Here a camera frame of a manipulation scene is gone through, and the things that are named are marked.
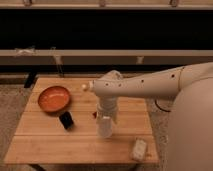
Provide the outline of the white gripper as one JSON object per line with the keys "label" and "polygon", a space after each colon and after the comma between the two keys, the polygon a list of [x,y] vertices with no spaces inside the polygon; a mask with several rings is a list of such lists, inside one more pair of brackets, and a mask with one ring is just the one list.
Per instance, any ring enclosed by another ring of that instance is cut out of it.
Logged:
{"label": "white gripper", "polygon": [[97,117],[99,119],[104,116],[110,117],[114,123],[117,122],[117,98],[99,98],[97,103]]}

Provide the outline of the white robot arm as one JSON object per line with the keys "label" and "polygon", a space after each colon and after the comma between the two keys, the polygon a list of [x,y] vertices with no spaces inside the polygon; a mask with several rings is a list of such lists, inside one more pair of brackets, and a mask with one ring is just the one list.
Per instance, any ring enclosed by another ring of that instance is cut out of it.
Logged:
{"label": "white robot arm", "polygon": [[163,171],[213,171],[213,62],[132,78],[113,70],[89,90],[101,116],[115,114],[120,97],[171,101]]}

